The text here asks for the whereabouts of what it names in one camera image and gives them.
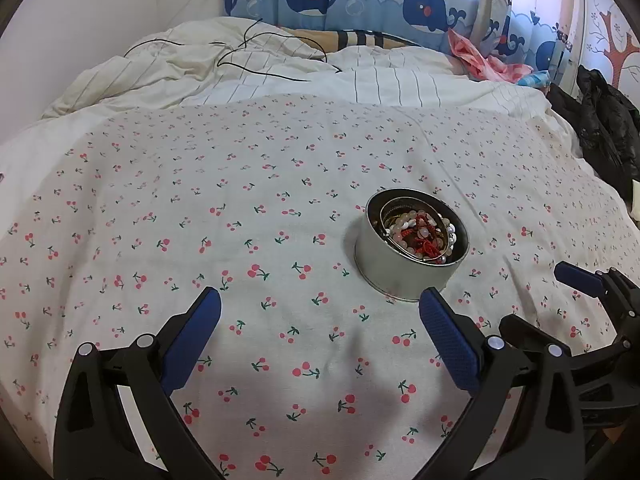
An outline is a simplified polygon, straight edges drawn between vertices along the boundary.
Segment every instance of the container of jewelry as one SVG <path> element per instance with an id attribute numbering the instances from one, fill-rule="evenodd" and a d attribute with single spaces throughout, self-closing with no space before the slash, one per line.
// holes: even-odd
<path id="1" fill-rule="evenodd" d="M 355 260 L 380 292 L 418 301 L 425 288 L 447 285 L 468 250 L 466 228 L 444 202 L 414 189 L 385 189 L 367 203 Z"/>

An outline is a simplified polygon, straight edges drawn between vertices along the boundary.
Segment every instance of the cherry print bed sheet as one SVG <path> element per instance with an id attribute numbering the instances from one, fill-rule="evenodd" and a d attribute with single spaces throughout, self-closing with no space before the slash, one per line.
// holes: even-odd
<path id="1" fill-rule="evenodd" d="M 465 222 L 471 249 L 443 295 L 486 334 L 516 313 L 574 352 L 611 341 L 598 302 L 552 269 L 637 279 L 636 237 L 542 126 L 295 95 L 137 109 L 78 140 L 0 241 L 2 408 L 46 463 L 78 345 L 126 346 L 211 285 L 222 318 L 172 398 L 225 474 L 412 478 L 468 397 L 416 305 L 353 263 L 368 197 L 394 186 Z"/>

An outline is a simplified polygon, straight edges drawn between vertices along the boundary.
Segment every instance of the bed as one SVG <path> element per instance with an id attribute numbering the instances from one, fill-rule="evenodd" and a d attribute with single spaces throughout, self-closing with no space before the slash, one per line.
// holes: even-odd
<path id="1" fill-rule="evenodd" d="M 273 34 L 219 65 L 249 26 Z M 419 47 L 324 59 L 241 18 L 139 43 L 79 75 L 0 153 L 0 399 L 44 465 L 78 345 L 128 345 L 210 285 L 223 317 L 172 400 L 221 470 L 412 478 L 468 396 L 415 305 L 375 291 L 353 261 L 358 220 L 383 188 L 456 208 L 472 248 L 443 296 L 485 334 L 514 313 L 574 353 L 612 340 L 598 301 L 553 268 L 638 280 L 638 230 L 541 92 L 472 82 Z M 256 467 L 262 456 L 274 470 Z"/>

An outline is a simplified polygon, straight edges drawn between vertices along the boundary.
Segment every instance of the black stripe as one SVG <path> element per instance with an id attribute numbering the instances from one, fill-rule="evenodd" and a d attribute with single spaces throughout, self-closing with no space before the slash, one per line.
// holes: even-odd
<path id="1" fill-rule="evenodd" d="M 347 48 L 348 42 L 349 42 L 349 35 L 343 30 L 339 30 L 338 31 L 338 50 Z"/>
<path id="2" fill-rule="evenodd" d="M 366 45 L 367 44 L 367 35 L 364 33 L 364 30 L 354 30 L 356 33 L 356 37 L 358 38 L 358 45 Z"/>

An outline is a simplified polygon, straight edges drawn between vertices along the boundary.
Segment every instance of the tin can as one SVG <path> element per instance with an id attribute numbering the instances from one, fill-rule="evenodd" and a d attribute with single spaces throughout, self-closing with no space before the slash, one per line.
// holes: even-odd
<path id="1" fill-rule="evenodd" d="M 426 205 L 455 227 L 455 244 L 445 263 L 418 261 L 386 239 L 381 212 L 391 200 L 407 208 Z M 425 288 L 442 290 L 469 250 L 469 239 L 460 217 L 442 200 L 415 189 L 385 189 L 367 202 L 355 244 L 355 260 L 364 279 L 378 291 L 401 301 L 418 301 Z"/>

